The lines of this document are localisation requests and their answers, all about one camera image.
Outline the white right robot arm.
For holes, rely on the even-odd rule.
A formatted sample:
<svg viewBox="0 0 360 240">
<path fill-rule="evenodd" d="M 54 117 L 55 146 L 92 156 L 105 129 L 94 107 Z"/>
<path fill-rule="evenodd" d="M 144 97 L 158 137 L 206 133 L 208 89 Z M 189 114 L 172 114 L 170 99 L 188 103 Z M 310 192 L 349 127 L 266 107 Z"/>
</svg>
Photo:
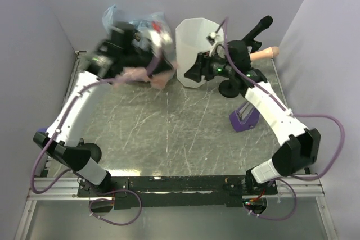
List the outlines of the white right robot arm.
<svg viewBox="0 0 360 240">
<path fill-rule="evenodd" d="M 248 52 L 245 42 L 232 40 L 223 46 L 225 57 L 219 56 L 219 43 L 209 52 L 200 52 L 195 63 L 184 73 L 194 82 L 210 81 L 216 76 L 224 77 L 218 87 L 222 96 L 235 98 L 242 95 L 246 102 L 230 115 L 237 132 L 251 128 L 250 120 L 257 122 L 262 116 L 274 132 L 280 145 L 276 153 L 245 175 L 245 187 L 249 193 L 258 194 L 271 180 L 289 176 L 317 159 L 321 135 L 317 129 L 308 129 L 295 118 L 292 111 L 276 96 L 264 74 L 251 66 L 255 60 L 272 58 L 279 54 L 278 47 Z M 250 107 L 247 116 L 240 110 Z"/>
</svg>

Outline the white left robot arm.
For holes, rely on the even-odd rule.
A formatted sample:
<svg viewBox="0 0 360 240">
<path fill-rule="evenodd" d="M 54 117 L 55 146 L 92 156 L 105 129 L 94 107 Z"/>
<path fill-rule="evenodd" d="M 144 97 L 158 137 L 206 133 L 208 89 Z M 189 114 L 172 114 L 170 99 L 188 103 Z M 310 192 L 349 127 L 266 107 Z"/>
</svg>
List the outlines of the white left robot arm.
<svg viewBox="0 0 360 240">
<path fill-rule="evenodd" d="M 111 189 L 111 174 L 99 165 L 102 153 L 94 143 L 82 143 L 84 124 L 97 103 L 112 87 L 140 81 L 165 87 L 176 69 L 167 56 L 173 48 L 170 32 L 159 22 L 138 31 L 128 22 L 117 22 L 108 37 L 85 56 L 75 86 L 56 120 L 35 133 L 33 141 L 69 171 L 83 178 L 98 196 Z"/>
</svg>

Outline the pink plastic trash bag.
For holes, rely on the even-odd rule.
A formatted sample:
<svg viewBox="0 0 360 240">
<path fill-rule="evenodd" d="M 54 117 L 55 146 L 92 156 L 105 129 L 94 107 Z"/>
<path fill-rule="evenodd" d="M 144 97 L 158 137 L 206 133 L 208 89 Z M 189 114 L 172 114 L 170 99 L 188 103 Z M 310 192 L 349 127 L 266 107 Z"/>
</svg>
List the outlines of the pink plastic trash bag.
<svg viewBox="0 0 360 240">
<path fill-rule="evenodd" d="M 151 65 L 149 68 L 125 67 L 123 71 L 115 77 L 116 82 L 114 82 L 112 86 L 116 88 L 129 81 L 142 81 L 150 83 L 152 88 L 162 90 L 172 78 L 177 68 L 177 62 L 168 63 L 166 61 L 160 61 L 156 65 Z"/>
</svg>

